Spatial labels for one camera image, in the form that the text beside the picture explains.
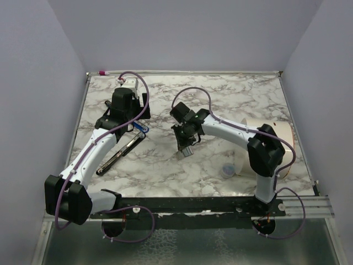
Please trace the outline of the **staple box tray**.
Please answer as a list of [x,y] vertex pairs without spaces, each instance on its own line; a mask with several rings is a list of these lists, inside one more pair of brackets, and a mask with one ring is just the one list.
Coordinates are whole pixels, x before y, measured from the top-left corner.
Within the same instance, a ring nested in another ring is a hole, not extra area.
[[193,153],[191,147],[188,146],[188,147],[186,147],[186,148],[184,148],[184,149],[182,149],[182,150],[179,150],[179,151],[176,153],[176,156],[177,156],[177,159],[178,159],[178,160],[182,160],[182,159],[184,159],[184,158],[186,158],[186,157],[189,157],[189,156],[191,156],[191,155],[193,155],[193,154],[194,154],[194,153]]

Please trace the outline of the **blue stapler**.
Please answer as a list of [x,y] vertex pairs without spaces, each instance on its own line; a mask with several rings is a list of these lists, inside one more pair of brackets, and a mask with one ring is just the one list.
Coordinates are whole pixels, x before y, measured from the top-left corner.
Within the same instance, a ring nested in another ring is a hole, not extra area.
[[[107,112],[109,112],[111,108],[111,102],[109,100],[106,100],[104,103],[107,107]],[[134,121],[131,125],[145,134],[149,132],[149,127],[138,120]]]

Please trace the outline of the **black stapler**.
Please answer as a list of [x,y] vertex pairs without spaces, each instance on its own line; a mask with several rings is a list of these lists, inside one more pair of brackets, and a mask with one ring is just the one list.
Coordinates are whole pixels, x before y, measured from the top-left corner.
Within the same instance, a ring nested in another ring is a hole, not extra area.
[[146,137],[146,134],[139,132],[132,140],[124,145],[116,154],[114,154],[106,163],[97,169],[96,175],[103,176],[111,167],[117,163],[119,159],[125,157],[130,151],[132,151],[138,144],[140,144]]

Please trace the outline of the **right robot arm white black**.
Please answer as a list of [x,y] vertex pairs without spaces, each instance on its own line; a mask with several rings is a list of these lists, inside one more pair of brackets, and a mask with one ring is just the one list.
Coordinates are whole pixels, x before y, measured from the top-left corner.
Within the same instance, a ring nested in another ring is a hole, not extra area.
[[260,216],[273,210],[275,173],[282,163],[285,149],[270,125],[247,127],[221,119],[206,109],[194,112],[182,102],[171,109],[170,115],[177,121],[172,129],[181,153],[199,143],[202,135],[224,139],[246,150],[250,167],[256,173],[253,209]]

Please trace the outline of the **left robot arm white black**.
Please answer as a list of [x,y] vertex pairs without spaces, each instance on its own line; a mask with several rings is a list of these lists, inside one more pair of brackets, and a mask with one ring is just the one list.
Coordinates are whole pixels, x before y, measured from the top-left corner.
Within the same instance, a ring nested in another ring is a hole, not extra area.
[[134,88],[122,86],[114,90],[110,107],[96,121],[79,155],[58,176],[47,177],[44,190],[48,214],[77,225],[102,211],[110,218],[120,215],[119,194],[106,189],[88,193],[87,189],[103,158],[128,131],[128,125],[150,119],[149,92],[142,98],[139,99]]

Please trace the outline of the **clear jar of paper clips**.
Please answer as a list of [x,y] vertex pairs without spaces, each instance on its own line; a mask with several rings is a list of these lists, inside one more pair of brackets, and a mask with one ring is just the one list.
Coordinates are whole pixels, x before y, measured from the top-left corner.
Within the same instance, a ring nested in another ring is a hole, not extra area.
[[236,168],[232,163],[225,163],[221,167],[221,174],[224,178],[231,178],[235,175]]

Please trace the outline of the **large white paper roll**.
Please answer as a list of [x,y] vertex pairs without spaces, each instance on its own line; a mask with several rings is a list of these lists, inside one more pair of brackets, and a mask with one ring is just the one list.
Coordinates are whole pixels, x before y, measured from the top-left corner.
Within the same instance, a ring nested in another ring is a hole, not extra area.
[[[290,124],[286,121],[244,118],[240,123],[252,127],[260,127],[263,124],[268,124],[273,128],[277,137],[285,140],[293,147],[293,149],[295,149],[293,131]],[[281,167],[290,163],[293,158],[291,149],[285,144],[282,145],[285,149],[285,155],[283,157],[282,164],[280,165]],[[236,175],[241,177],[255,178],[256,173],[252,170],[250,166],[249,157],[246,150],[237,147],[235,149],[235,153],[236,154],[234,155],[234,164],[236,165]]]

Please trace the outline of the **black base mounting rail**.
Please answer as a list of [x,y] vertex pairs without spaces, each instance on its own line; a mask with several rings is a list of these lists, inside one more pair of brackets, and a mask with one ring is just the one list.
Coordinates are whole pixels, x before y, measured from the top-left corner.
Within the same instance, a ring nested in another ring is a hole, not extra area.
[[281,199],[265,205],[250,197],[150,197],[121,198],[118,213],[96,213],[91,220],[128,230],[193,230],[252,227],[252,218],[283,217]]

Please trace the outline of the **aluminium frame rail front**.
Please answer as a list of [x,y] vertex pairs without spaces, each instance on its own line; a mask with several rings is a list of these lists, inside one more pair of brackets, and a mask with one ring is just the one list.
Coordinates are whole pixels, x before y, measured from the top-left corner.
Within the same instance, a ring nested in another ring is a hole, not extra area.
[[121,198],[117,206],[118,213],[96,213],[87,221],[118,221],[123,216],[130,218],[149,215],[149,209],[156,218],[176,217],[177,215],[216,216],[234,214],[237,218],[260,218],[269,215],[271,218],[301,218],[303,212],[307,218],[326,218],[334,215],[328,197],[320,196],[279,196],[267,210],[254,206],[253,197],[155,197],[155,198]]

